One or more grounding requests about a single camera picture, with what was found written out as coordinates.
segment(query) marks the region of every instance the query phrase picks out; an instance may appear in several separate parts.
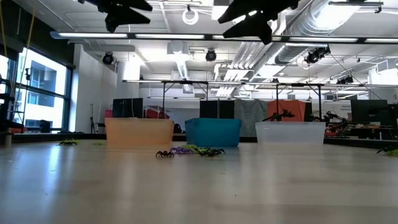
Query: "plastic bin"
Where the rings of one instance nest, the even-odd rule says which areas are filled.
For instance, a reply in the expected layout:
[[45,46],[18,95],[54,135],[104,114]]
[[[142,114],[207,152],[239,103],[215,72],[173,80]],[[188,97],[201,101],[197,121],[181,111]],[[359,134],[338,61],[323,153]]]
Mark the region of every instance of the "plastic bin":
[[106,141],[112,146],[165,146],[173,139],[169,119],[105,118]]
[[185,122],[187,142],[200,147],[236,147],[241,126],[240,119],[193,118]]
[[325,122],[263,121],[256,123],[259,144],[323,144]]

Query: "window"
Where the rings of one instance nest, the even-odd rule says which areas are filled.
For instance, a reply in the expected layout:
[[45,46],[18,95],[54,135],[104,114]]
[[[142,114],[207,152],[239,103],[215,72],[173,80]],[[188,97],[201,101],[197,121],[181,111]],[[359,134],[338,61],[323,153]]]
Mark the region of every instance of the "window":
[[[29,68],[29,81],[26,80],[24,68]],[[67,82],[70,79],[67,77],[70,75],[71,71],[65,66],[33,50],[24,49],[19,54],[16,73],[16,81],[21,83],[21,89],[17,88],[15,93],[17,102],[14,121],[24,121],[28,129],[39,128],[40,120],[49,121],[53,129],[67,126],[68,113],[65,110],[68,110]]]
[[[52,123],[52,128],[62,128],[63,98],[36,93],[30,90],[26,92],[24,89],[17,89],[16,95],[19,95],[16,110],[26,112],[25,125],[27,127],[33,127],[30,126],[31,123],[28,123],[29,121],[40,121],[43,119],[50,121]],[[16,122],[21,123],[23,120],[23,113],[16,113],[14,119],[16,119]]]
[[39,128],[40,120],[26,119],[25,125],[28,128]]
[[[17,82],[27,84],[24,62],[26,49],[19,54]],[[51,91],[60,95],[65,94],[67,68],[32,50],[27,51],[25,68],[29,68],[29,86]]]
[[[0,76],[2,79],[8,79],[12,74],[14,61],[0,55]],[[0,93],[6,92],[6,84],[0,83]]]

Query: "gray curtain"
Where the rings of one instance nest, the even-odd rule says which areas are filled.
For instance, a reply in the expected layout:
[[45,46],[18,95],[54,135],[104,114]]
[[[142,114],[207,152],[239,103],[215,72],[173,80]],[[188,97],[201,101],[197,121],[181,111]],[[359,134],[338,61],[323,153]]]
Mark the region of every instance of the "gray curtain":
[[256,137],[256,123],[267,118],[268,102],[235,100],[235,119],[242,120],[241,137]]

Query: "toy spider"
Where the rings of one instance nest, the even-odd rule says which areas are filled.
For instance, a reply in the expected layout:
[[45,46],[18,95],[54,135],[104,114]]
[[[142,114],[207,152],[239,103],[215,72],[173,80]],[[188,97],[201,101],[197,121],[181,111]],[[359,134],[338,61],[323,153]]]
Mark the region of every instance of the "toy spider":
[[62,142],[60,142],[59,146],[72,146],[72,145],[78,145],[78,141],[74,140],[74,139],[67,139],[64,140]]
[[172,153],[171,151],[170,152],[167,152],[167,151],[159,151],[159,152],[157,152],[156,153],[156,157],[157,156],[159,156],[159,157],[174,157],[174,153]]
[[212,149],[210,147],[198,150],[199,155],[208,157],[220,155],[222,152],[225,154],[224,149]]
[[376,154],[379,154],[380,152],[385,152],[388,155],[394,156],[397,152],[396,151],[397,149],[398,148],[396,146],[387,146],[387,147],[384,147],[384,148],[378,150],[378,152]]
[[192,149],[187,149],[183,147],[173,147],[171,148],[170,152],[175,153],[175,154],[193,154]]

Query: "blue plastic bin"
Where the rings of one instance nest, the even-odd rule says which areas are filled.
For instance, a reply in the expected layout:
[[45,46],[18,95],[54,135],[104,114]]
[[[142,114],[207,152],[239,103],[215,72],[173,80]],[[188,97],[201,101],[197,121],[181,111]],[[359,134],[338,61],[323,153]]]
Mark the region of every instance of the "blue plastic bin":
[[189,119],[185,122],[187,142],[200,147],[236,147],[241,126],[240,119]]

